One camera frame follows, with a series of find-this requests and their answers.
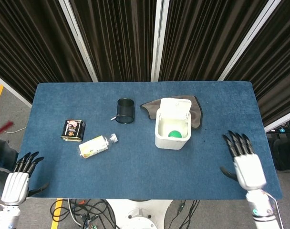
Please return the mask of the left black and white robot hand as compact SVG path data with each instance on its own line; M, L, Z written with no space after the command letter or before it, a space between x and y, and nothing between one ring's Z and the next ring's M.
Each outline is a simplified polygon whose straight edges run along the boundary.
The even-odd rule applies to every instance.
M26 198L44 191L49 186L47 182L39 188L29 189L30 178L37 164L44 159L43 156L37 157L38 154L38 151L26 153L16 162L13 171L8 174L1 196L6 206L19 206Z

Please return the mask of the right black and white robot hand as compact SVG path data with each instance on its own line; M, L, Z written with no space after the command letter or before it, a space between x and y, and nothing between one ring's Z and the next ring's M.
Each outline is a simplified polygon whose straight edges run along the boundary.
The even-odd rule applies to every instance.
M235 173L220 167L221 172L235 181L246 191L262 189L267 181L260 158L253 149L250 139L245 135L229 130L228 135L223 135L228 147Z

